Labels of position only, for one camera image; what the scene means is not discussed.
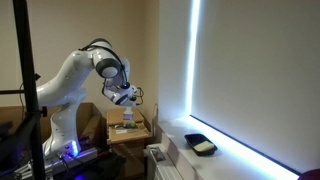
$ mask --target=robotic arm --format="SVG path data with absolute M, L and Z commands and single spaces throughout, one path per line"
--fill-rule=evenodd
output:
M 82 84 L 95 69 L 104 78 L 102 94 L 114 104 L 134 107 L 135 95 L 141 88 L 131 85 L 130 64 L 120 59 L 112 51 L 105 39 L 96 39 L 82 49 L 72 52 L 63 63 L 58 74 L 46 84 L 37 87 L 40 106 L 61 106 L 51 117 L 51 136 L 43 143 L 44 158 L 47 165 L 53 164 L 57 154 L 77 156 L 81 147 L 76 131 L 76 112 L 85 99 Z
M 37 88 L 39 104 L 51 107 L 69 103 L 70 93 L 81 88 L 93 69 L 105 79 L 102 94 L 114 104 L 130 107 L 139 105 L 132 101 L 138 88 L 128 82 L 129 61 L 120 59 L 104 39 L 96 39 L 71 53 L 59 73 Z

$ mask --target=tray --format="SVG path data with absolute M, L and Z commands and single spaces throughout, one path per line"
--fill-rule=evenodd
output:
M 191 147 L 191 149 L 198 155 L 198 156 L 210 156 L 213 155 L 214 152 L 218 149 L 218 147 L 213 144 L 206 136 L 203 134 L 187 134 L 184 136 L 187 140 L 187 143 Z M 214 147 L 212 149 L 209 149 L 207 151 L 197 151 L 194 146 L 204 142 L 208 141 L 209 143 L 212 143 Z

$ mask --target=cable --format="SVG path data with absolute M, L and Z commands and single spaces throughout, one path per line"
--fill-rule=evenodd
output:
M 139 89 L 140 90 L 140 95 L 134 95 L 134 96 L 132 96 L 134 99 L 136 99 L 136 98 L 140 98 L 140 100 L 141 100 L 141 103 L 137 103 L 137 105 L 141 105 L 141 104 L 143 104 L 143 96 L 144 96 L 144 92 L 143 92 L 143 90 L 140 88 L 140 87 L 138 87 L 137 89 Z
M 21 89 L 22 89 L 22 86 L 23 86 L 23 83 L 21 83 L 21 85 L 20 85 L 20 87 L 19 87 L 19 90 L 21 90 Z M 19 93 L 19 98 L 20 98 L 21 107 L 22 107 L 21 120 L 23 120 L 23 119 L 24 119 L 24 104 L 23 104 L 23 101 L 22 101 L 21 93 Z
M 71 172 L 70 172 L 70 168 L 69 168 L 66 160 L 64 159 L 64 156 L 63 156 L 62 154 L 57 154 L 57 156 L 58 156 L 58 158 L 62 161 L 62 163 L 63 163 L 63 165 L 64 165 L 64 168 L 66 169 L 69 177 L 70 177 L 71 179 L 74 179 L 73 176 L 72 176 L 72 174 L 71 174 Z
M 67 155 L 68 155 L 69 157 L 71 157 L 73 160 L 79 162 L 79 163 L 82 164 L 82 165 L 85 165 L 85 164 L 86 164 L 86 163 L 80 161 L 78 158 L 76 158 L 76 157 L 74 157 L 73 155 L 71 155 L 70 153 L 67 153 Z
M 108 154 L 111 154 L 111 153 L 108 152 L 108 151 L 101 152 L 101 153 L 98 154 L 98 158 L 99 158 L 99 159 L 102 159 L 102 158 L 108 156 Z M 118 155 L 117 155 L 117 154 L 114 154 L 114 155 L 115 155 L 115 157 L 112 158 L 112 159 L 109 159 L 109 160 L 108 160 L 109 162 L 113 162 L 113 161 L 115 161 L 115 160 L 118 159 Z
M 120 58 L 118 57 L 118 55 L 117 55 L 114 51 L 112 51 L 112 50 L 109 49 L 109 48 L 103 47 L 103 46 L 92 45 L 92 44 L 90 44 L 90 45 L 88 45 L 88 46 L 86 46 L 86 47 L 84 47 L 84 48 L 82 48 L 82 49 L 80 49 L 80 50 L 81 50 L 81 51 L 84 51 L 84 50 L 87 51 L 89 48 L 98 48 L 98 49 L 101 48 L 101 49 L 104 49 L 104 50 L 108 51 L 110 54 L 112 54 L 112 55 L 116 58 L 116 60 L 119 62 L 120 66 L 121 66 L 120 71 L 123 73 L 123 76 L 122 76 L 122 85 L 124 85 L 124 84 L 126 84 L 126 83 L 128 82 L 128 77 L 127 77 L 127 74 L 126 74 L 126 72 L 125 72 L 125 67 L 124 67 L 124 65 L 122 64 L 122 62 L 121 62 Z

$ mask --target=window sill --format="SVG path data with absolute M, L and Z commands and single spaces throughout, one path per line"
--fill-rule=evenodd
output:
M 166 136 L 162 137 L 161 144 L 184 179 L 298 179 L 292 172 L 226 139 L 221 133 L 203 127 L 202 123 L 191 117 L 160 121 L 159 127 L 162 136 Z M 210 139 L 218 147 L 214 155 L 198 157 L 184 138 L 184 135 L 192 133 L 202 133 Z M 190 175 L 191 169 L 197 178 Z

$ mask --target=window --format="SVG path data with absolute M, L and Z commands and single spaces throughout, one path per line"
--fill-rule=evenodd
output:
M 187 112 L 296 173 L 320 165 L 320 4 L 312 2 L 202 1 L 189 54 Z

